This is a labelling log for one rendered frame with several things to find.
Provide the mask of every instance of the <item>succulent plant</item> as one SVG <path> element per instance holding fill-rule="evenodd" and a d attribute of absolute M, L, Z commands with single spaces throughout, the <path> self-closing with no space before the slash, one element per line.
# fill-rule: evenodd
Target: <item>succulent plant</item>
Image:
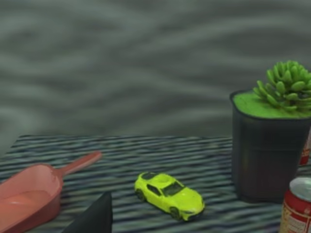
<path fill-rule="evenodd" d="M 267 70 L 268 83 L 257 81 L 254 93 L 275 108 L 311 110 L 311 73 L 296 61 L 278 62 Z"/>

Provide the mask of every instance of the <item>green soil surface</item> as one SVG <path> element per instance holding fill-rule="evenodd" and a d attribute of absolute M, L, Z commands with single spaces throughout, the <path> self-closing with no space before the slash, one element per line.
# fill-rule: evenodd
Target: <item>green soil surface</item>
<path fill-rule="evenodd" d="M 233 98 L 237 108 L 248 115 L 263 118 L 308 118 L 311 111 L 307 112 L 288 112 L 283 109 L 272 107 L 269 103 L 262 101 L 253 92 L 237 94 Z"/>

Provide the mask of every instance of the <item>can label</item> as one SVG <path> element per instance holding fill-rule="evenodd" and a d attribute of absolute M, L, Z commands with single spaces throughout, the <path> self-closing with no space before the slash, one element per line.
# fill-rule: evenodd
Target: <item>can label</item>
<path fill-rule="evenodd" d="M 310 209 L 302 214 L 284 202 L 279 233 L 311 233 L 310 221 Z"/>
<path fill-rule="evenodd" d="M 311 151 L 311 129 L 309 130 L 308 139 L 301 153 L 300 165 L 305 165 L 308 163 L 310 151 Z"/>

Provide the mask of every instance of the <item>car windshield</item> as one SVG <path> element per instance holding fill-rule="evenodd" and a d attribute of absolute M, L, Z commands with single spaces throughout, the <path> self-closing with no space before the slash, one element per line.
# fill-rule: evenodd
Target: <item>car windshield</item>
<path fill-rule="evenodd" d="M 176 193 L 180 192 L 180 190 L 182 190 L 183 188 L 183 185 L 180 185 L 178 182 L 174 182 L 163 188 L 162 191 L 165 196 L 173 196 Z"/>

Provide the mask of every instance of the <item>red plastic scoop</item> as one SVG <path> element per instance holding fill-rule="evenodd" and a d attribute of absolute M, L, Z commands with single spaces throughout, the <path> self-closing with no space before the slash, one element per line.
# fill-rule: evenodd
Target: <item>red plastic scoop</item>
<path fill-rule="evenodd" d="M 48 164 L 30 166 L 0 185 L 0 233 L 24 233 L 58 215 L 63 177 L 102 157 L 94 152 L 55 169 Z"/>

